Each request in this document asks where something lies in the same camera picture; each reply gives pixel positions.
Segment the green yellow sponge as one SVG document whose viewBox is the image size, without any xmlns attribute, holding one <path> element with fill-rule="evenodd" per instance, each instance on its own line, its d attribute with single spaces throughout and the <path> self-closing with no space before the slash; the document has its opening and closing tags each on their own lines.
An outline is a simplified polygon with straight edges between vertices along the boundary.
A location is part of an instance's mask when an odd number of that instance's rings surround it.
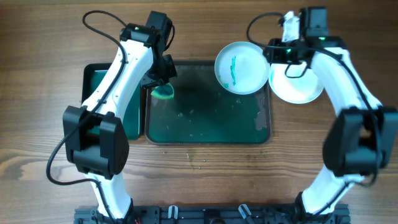
<svg viewBox="0 0 398 224">
<path fill-rule="evenodd" d="M 165 85 L 155 87 L 150 95 L 160 100 L 169 100 L 174 97 L 174 94 L 175 91 L 173 86 L 170 83 L 167 83 Z"/>
</svg>

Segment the white plate front stained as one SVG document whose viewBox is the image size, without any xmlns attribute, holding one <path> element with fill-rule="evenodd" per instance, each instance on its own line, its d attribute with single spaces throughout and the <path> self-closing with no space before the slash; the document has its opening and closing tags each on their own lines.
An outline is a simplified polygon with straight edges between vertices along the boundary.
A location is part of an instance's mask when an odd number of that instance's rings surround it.
<svg viewBox="0 0 398 224">
<path fill-rule="evenodd" d="M 282 100 L 293 104 L 305 104 L 317 99 L 324 86 L 307 64 L 271 65 L 269 85 L 272 91 Z"/>
</svg>

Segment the white plate stained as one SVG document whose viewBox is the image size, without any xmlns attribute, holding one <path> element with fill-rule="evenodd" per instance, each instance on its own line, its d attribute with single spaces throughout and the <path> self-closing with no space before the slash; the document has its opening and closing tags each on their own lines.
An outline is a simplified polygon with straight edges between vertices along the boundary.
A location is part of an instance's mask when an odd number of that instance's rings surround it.
<svg viewBox="0 0 398 224">
<path fill-rule="evenodd" d="M 324 86 L 307 64 L 271 65 L 269 85 L 272 91 L 282 100 L 293 104 L 305 104 L 317 99 Z"/>
<path fill-rule="evenodd" d="M 215 76 L 220 85 L 237 95 L 260 90 L 268 81 L 270 64 L 262 49 L 250 42 L 233 42 L 215 60 Z"/>
</svg>

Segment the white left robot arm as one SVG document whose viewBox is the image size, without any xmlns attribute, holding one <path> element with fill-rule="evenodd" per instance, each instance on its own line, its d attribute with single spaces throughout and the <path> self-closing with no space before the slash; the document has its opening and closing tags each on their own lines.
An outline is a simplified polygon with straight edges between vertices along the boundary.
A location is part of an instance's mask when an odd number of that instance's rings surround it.
<svg viewBox="0 0 398 224">
<path fill-rule="evenodd" d="M 136 88 L 170 88 L 176 76 L 169 48 L 174 25 L 128 24 L 117 41 L 117 54 L 95 91 L 77 108 L 63 114 L 67 159 L 85 181 L 91 182 L 98 208 L 96 219 L 103 223 L 125 223 L 132 210 L 122 170 L 129 154 L 123 127 L 128 104 Z"/>
</svg>

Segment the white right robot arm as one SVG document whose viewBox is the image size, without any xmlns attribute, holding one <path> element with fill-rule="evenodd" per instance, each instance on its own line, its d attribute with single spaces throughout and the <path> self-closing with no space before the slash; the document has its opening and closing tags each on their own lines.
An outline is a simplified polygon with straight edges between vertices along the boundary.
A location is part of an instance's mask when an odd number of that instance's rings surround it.
<svg viewBox="0 0 398 224">
<path fill-rule="evenodd" d="M 321 81 L 336 114 L 323 143 L 324 166 L 296 198 L 300 221 L 319 220 L 354 185 L 369 187 L 387 166 L 397 133 L 397 110 L 383 106 L 354 69 L 339 37 L 271 39 L 263 55 L 274 67 L 304 64 Z"/>
</svg>

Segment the large dark green tray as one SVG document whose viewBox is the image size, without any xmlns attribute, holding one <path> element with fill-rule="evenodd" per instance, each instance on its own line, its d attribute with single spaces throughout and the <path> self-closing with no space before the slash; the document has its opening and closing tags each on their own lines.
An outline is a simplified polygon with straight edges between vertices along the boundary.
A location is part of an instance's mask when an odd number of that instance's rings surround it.
<svg viewBox="0 0 398 224">
<path fill-rule="evenodd" d="M 174 97 L 148 91 L 146 138 L 154 144 L 263 144 L 272 135 L 269 86 L 235 95 L 217 81 L 211 60 L 177 60 Z"/>
</svg>

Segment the small dark green tray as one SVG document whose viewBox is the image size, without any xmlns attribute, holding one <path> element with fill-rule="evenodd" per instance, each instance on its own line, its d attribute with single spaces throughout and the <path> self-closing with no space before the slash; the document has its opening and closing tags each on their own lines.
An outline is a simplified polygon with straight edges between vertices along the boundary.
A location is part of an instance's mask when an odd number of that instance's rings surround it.
<svg viewBox="0 0 398 224">
<path fill-rule="evenodd" d="M 111 63 L 92 63 L 83 71 L 81 102 L 84 102 L 96 90 L 106 75 Z M 137 86 L 124 114 L 123 126 L 128 140 L 136 140 L 143 131 L 142 90 Z"/>
</svg>

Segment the white plate rear stained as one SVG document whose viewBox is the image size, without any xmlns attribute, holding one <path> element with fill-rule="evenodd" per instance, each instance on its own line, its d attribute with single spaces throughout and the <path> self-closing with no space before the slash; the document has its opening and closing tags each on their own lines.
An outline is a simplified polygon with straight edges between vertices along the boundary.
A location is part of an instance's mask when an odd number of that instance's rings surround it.
<svg viewBox="0 0 398 224">
<path fill-rule="evenodd" d="M 268 81 L 270 64 L 262 49 L 250 42 L 233 42 L 215 60 L 215 76 L 220 85 L 237 95 L 260 90 Z"/>
</svg>

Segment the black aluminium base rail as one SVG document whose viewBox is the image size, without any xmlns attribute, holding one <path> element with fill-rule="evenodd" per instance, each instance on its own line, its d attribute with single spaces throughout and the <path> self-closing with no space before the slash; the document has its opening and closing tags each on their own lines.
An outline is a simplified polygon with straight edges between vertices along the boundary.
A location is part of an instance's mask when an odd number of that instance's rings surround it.
<svg viewBox="0 0 398 224">
<path fill-rule="evenodd" d="M 243 215 L 243 208 L 248 213 Z M 261 207 L 158 207 L 158 206 L 134 206 L 126 215 L 126 219 L 118 218 L 117 223 L 329 223 L 329 224 L 349 224 L 351 217 L 348 205 L 340 204 L 330 215 L 319 216 L 309 222 L 294 222 L 294 205 L 277 204 L 265 205 Z M 74 222 L 79 224 L 86 223 L 112 223 L 111 220 L 99 212 L 97 207 L 79 208 L 75 210 Z"/>
</svg>

